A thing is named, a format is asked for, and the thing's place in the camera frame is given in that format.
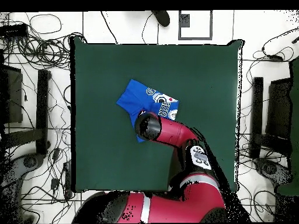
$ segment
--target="red robot arm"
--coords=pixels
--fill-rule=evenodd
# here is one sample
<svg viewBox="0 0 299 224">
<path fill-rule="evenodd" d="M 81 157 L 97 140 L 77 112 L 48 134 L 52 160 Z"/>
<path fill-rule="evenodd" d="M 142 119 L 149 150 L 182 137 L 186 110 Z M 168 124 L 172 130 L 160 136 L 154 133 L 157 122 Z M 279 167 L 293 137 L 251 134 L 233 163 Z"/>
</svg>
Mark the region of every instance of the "red robot arm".
<svg viewBox="0 0 299 224">
<path fill-rule="evenodd" d="M 182 157 L 177 159 L 183 163 L 183 169 L 170 180 L 169 191 L 165 194 L 115 191 L 101 194 L 85 202 L 92 205 L 94 201 L 97 208 L 83 204 L 73 223 L 80 223 L 90 212 L 94 212 L 96 223 L 225 222 L 224 200 L 197 135 L 183 124 L 149 112 L 140 114 L 135 130 L 143 139 L 173 146 L 174 156 L 181 150 Z"/>
</svg>

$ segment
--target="white floor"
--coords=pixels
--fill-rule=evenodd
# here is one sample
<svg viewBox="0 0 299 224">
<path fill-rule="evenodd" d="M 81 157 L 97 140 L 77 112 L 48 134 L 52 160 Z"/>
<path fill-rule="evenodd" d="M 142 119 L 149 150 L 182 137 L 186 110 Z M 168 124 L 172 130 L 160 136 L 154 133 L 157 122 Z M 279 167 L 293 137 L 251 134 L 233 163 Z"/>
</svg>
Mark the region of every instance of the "white floor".
<svg viewBox="0 0 299 224">
<path fill-rule="evenodd" d="M 267 42 L 270 38 L 278 36 L 279 34 L 288 31 L 292 28 L 299 26 L 299 19 L 294 15 L 294 12 L 287 11 L 277 11 L 277 10 L 214 10 L 213 11 L 213 39 L 208 41 L 204 40 L 178 40 L 178 19 L 179 12 L 170 10 L 168 11 L 171 17 L 171 23 L 168 27 L 163 28 L 157 25 L 157 21 L 154 16 L 151 16 L 148 19 L 147 25 L 144 28 L 145 21 L 148 16 L 151 14 L 151 11 L 138 11 L 138 12 L 103 12 L 106 20 L 109 24 L 109 27 L 113 34 L 116 37 L 116 40 L 119 44 L 125 43 L 136 43 L 143 44 L 151 43 L 156 44 L 218 44 L 226 45 L 231 40 L 243 39 L 245 40 L 245 45 L 243 47 L 242 54 L 242 88 L 243 91 L 250 87 L 249 82 L 246 80 L 246 73 L 254 62 L 255 58 L 253 53 L 260 51 L 263 44 Z M 196 19 L 197 15 L 201 15 L 200 11 L 191 12 L 188 10 L 183 11 L 183 13 L 190 13 L 190 18 L 192 20 Z M 41 13 L 11 13 L 11 19 L 14 21 L 22 21 L 29 24 L 29 19 Z M 62 28 L 60 31 L 53 34 L 41 34 L 41 38 L 53 39 L 68 35 L 72 32 L 83 33 L 88 43 L 114 43 L 114 38 L 106 27 L 105 21 L 100 12 L 51 12 L 50 14 L 59 17 Z M 41 33 L 54 32 L 59 30 L 60 23 L 57 18 L 53 16 L 38 16 L 32 19 L 32 26 L 36 31 Z M 199 29 L 206 29 L 209 25 L 208 21 L 198 23 Z M 292 47 L 294 50 L 293 58 L 299 55 L 299 43 L 292 45 L 291 41 L 298 37 L 298 32 L 290 33 L 287 36 L 282 36 L 280 38 L 274 39 L 266 47 L 266 52 L 268 54 L 274 54 L 283 49 L 284 47 Z M 288 50 L 284 51 L 286 59 L 290 57 L 290 52 Z M 256 57 L 262 57 L 262 52 L 257 52 Z M 24 101 L 22 104 L 26 111 L 29 113 L 29 116 L 35 125 L 36 122 L 36 94 L 33 90 L 33 84 L 37 87 L 37 71 L 33 69 L 29 64 L 20 64 L 20 62 L 26 62 L 26 60 L 20 54 L 11 54 L 9 57 L 9 65 L 22 69 L 23 72 L 23 82 L 27 87 L 23 87 L 27 94 L 28 101 Z M 52 143 L 52 148 L 61 138 L 63 128 L 69 128 L 70 125 L 70 113 L 67 109 L 67 106 L 61 97 L 60 91 L 63 93 L 64 89 L 70 84 L 69 71 L 52 68 L 50 69 L 53 80 L 50 80 L 50 93 L 52 96 L 49 96 L 49 106 L 56 106 L 50 112 L 49 121 L 49 131 L 48 139 Z M 288 67 L 288 62 L 267 62 L 262 61 L 255 65 L 251 69 L 251 74 L 253 77 L 261 76 L 264 77 L 264 99 L 268 98 L 268 86 L 271 81 L 276 79 L 288 78 L 290 76 L 290 71 Z M 66 99 L 70 101 L 70 89 L 66 91 Z M 251 91 L 244 93 L 241 97 L 241 108 L 250 106 L 251 104 Z M 267 101 L 264 102 L 264 121 L 263 121 L 263 130 L 266 126 L 266 111 L 267 111 Z M 250 127 L 250 107 L 247 107 L 242 110 L 242 116 L 246 117 L 241 118 L 241 132 L 249 133 Z M 23 122 L 21 124 L 11 124 L 10 132 L 23 130 L 24 128 L 31 128 L 30 121 L 25 112 L 23 112 Z M 64 131 L 64 139 L 66 138 L 66 143 L 70 144 L 70 134 L 69 131 Z M 245 138 L 241 138 L 240 144 L 246 144 L 247 141 Z M 66 148 L 67 145 L 63 142 L 60 144 L 60 148 Z M 27 154 L 29 152 L 35 151 L 34 143 L 23 145 L 18 148 L 13 158 L 16 158 L 20 155 Z M 62 164 L 68 159 L 71 158 L 70 150 L 66 149 L 66 154 L 62 159 L 54 166 L 56 173 L 59 175 L 62 169 Z M 241 162 L 248 160 L 247 158 L 241 159 Z M 244 207 L 251 212 L 251 219 L 253 222 L 260 222 L 260 219 L 256 215 L 256 212 L 253 208 L 253 202 L 250 200 L 250 194 L 252 196 L 254 193 L 260 190 L 269 190 L 273 191 L 273 187 L 269 180 L 258 175 L 254 169 L 250 169 L 252 166 L 251 162 L 240 165 L 239 168 L 239 181 L 244 185 L 241 185 L 238 196 L 242 199 Z M 22 188 L 22 193 L 28 193 L 28 191 L 33 186 L 43 186 L 45 191 L 50 190 L 51 186 L 51 176 L 47 171 L 48 165 L 47 160 L 45 159 L 44 164 L 41 168 L 29 173 L 26 176 L 26 179 L 30 179 L 34 176 L 39 176 L 32 178 L 28 181 L 25 181 Z M 62 189 L 58 191 L 58 198 L 63 199 L 61 193 Z M 40 214 L 39 223 L 51 223 L 53 218 L 58 214 L 54 220 L 59 220 L 60 216 L 63 217 L 60 219 L 59 223 L 71 223 L 75 211 L 78 210 L 82 202 L 87 199 L 90 195 L 95 193 L 95 191 L 87 191 L 82 194 L 77 194 L 73 201 L 69 204 L 70 207 L 67 207 L 67 204 L 62 204 L 56 202 L 55 204 L 49 204 L 51 202 L 51 197 L 45 194 L 42 190 L 33 189 L 30 195 L 27 195 L 23 200 L 25 208 L 30 208 L 32 211 L 36 211 Z M 265 207 L 266 204 L 270 205 L 271 209 L 274 211 L 275 199 L 268 193 L 261 193 L 256 197 L 256 202 Z M 271 222 L 273 217 L 266 210 L 262 210 L 258 207 L 258 214 L 265 222 Z"/>
</svg>

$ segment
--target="blue cloth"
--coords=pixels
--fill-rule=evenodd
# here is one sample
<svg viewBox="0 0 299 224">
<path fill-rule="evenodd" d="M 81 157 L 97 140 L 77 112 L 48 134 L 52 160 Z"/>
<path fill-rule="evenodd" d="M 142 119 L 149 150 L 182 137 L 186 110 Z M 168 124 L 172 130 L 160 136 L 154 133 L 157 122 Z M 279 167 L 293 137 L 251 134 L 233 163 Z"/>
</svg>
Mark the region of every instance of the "blue cloth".
<svg viewBox="0 0 299 224">
<path fill-rule="evenodd" d="M 133 128 L 142 110 L 151 111 L 169 120 L 175 120 L 179 108 L 178 100 L 155 89 L 146 87 L 136 80 L 130 80 L 125 92 L 120 96 L 116 104 L 129 113 Z M 138 142 L 144 142 L 143 139 L 136 137 Z"/>
</svg>

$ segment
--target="floor tile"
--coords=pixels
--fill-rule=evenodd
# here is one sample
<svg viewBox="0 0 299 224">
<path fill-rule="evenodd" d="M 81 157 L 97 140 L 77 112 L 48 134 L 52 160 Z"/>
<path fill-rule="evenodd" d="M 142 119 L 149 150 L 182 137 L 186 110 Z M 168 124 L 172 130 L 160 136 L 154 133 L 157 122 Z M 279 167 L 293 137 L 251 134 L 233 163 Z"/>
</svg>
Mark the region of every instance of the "floor tile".
<svg viewBox="0 0 299 224">
<path fill-rule="evenodd" d="M 142 31 L 150 10 L 103 11 L 107 24 L 119 44 L 157 43 L 157 21 L 152 15 Z M 115 43 L 100 11 L 84 12 L 84 36 L 88 43 Z"/>
<path fill-rule="evenodd" d="M 252 62 L 242 61 L 242 94 L 241 94 L 241 116 L 250 114 L 252 104 L 251 83 L 254 77 L 263 77 L 263 127 L 262 132 L 265 133 L 267 121 L 267 107 L 269 98 L 269 86 L 271 81 L 289 78 L 290 69 L 287 62 Z M 247 133 L 250 133 L 250 122 L 246 122 Z"/>
<path fill-rule="evenodd" d="M 245 40 L 243 59 L 254 59 L 253 53 L 260 51 L 265 42 L 298 26 L 298 19 L 291 18 L 292 10 L 235 10 L 234 39 Z M 265 46 L 269 55 L 279 52 L 285 47 L 294 49 L 294 58 L 299 55 L 299 45 L 291 42 L 298 37 L 292 32 L 272 40 Z M 290 50 L 285 50 L 286 58 L 290 58 Z"/>
<path fill-rule="evenodd" d="M 39 224 L 70 224 L 80 207 L 80 202 L 70 201 L 68 203 L 69 205 L 60 202 L 51 204 L 51 202 L 33 200 L 31 203 L 25 203 L 30 205 L 24 205 L 24 208 L 40 214 Z M 23 215 L 33 215 L 34 223 L 39 218 L 37 214 L 26 211 L 24 211 Z"/>
<path fill-rule="evenodd" d="M 244 208 L 251 214 L 250 214 L 250 219 L 252 222 L 273 222 L 273 215 L 270 213 L 270 211 L 268 211 L 268 209 L 262 205 L 262 206 L 257 206 L 256 207 L 256 211 L 254 209 L 254 206 L 247 206 L 245 205 Z"/>
<path fill-rule="evenodd" d="M 98 193 L 100 191 L 95 190 L 88 190 L 82 193 L 82 200 L 87 200 L 89 197 L 93 196 L 94 194 Z"/>
<path fill-rule="evenodd" d="M 159 44 L 219 44 L 226 45 L 232 40 L 233 10 L 213 10 L 213 38 L 212 40 L 178 40 L 179 35 L 179 11 L 168 11 L 171 23 L 168 27 L 159 29 Z M 192 14 L 190 10 L 183 10 L 182 13 L 190 13 L 190 23 Z M 210 25 L 208 20 L 201 25 Z"/>
<path fill-rule="evenodd" d="M 23 110 L 23 121 L 22 123 L 10 123 L 11 127 L 35 127 L 36 126 L 36 106 L 37 106 L 37 81 L 38 71 L 33 69 L 30 65 L 20 65 L 18 62 L 25 62 L 25 59 L 21 55 L 12 55 L 10 58 L 10 64 L 14 68 L 20 68 L 23 75 L 23 86 L 22 86 L 22 106 L 27 111 Z M 48 69 L 51 72 L 52 78 L 48 82 L 48 127 L 49 128 L 69 128 L 71 124 L 71 113 L 63 98 L 65 88 L 70 85 L 69 71 L 52 68 Z M 70 102 L 70 88 L 65 91 L 65 99 Z"/>
<path fill-rule="evenodd" d="M 27 15 L 24 12 L 14 12 L 10 14 L 10 20 L 14 20 L 16 23 L 19 21 L 26 24 L 29 24 L 29 20 L 31 20 L 32 28 L 34 28 L 34 31 L 40 32 L 37 35 L 43 40 L 56 39 L 73 32 L 82 33 L 83 26 L 82 12 L 28 12 Z"/>
<path fill-rule="evenodd" d="M 13 132 L 20 131 L 19 129 L 12 129 Z M 53 195 L 53 192 L 51 191 L 51 179 L 52 178 L 60 178 L 61 171 L 63 168 L 63 163 L 71 159 L 71 152 L 67 148 L 67 145 L 63 142 L 60 142 L 61 136 L 57 136 L 57 133 L 55 130 L 48 130 L 48 140 L 51 142 L 51 146 L 49 148 L 50 154 L 47 155 L 47 157 L 44 159 L 43 165 L 39 167 L 38 169 L 31 171 L 28 173 L 23 181 L 23 187 L 22 187 L 22 194 L 23 196 L 27 193 L 29 193 L 26 198 L 39 198 L 43 197 L 43 199 L 52 199 L 51 196 L 46 194 L 50 193 L 50 195 Z M 61 152 L 60 156 L 58 157 L 57 163 L 53 164 L 52 155 L 53 155 L 53 149 L 59 145 L 60 149 L 64 149 L 63 152 Z M 16 159 L 20 156 L 27 155 L 30 153 L 36 153 L 36 144 L 35 142 L 27 143 L 25 145 L 22 145 L 18 147 L 16 150 L 16 147 L 11 148 L 11 153 L 13 152 L 13 155 L 11 159 Z M 65 184 L 65 176 L 62 175 L 61 183 Z M 39 188 L 34 188 L 30 191 L 30 189 L 34 186 L 41 187 L 43 190 L 40 190 Z M 56 192 L 55 197 L 58 198 L 64 198 L 62 193 L 62 187 L 60 186 L 58 192 Z"/>
</svg>

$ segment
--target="green mat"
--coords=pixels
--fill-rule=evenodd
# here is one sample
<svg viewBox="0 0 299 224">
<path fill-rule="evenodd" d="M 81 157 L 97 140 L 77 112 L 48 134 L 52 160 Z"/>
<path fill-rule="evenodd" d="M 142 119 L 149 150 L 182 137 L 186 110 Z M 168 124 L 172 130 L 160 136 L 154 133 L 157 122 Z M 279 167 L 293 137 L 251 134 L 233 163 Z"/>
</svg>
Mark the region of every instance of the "green mat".
<svg viewBox="0 0 299 224">
<path fill-rule="evenodd" d="M 234 187 L 238 50 L 230 45 L 84 44 L 75 38 L 76 191 L 165 191 L 172 148 L 138 143 L 116 104 L 130 79 L 180 101 Z"/>
</svg>

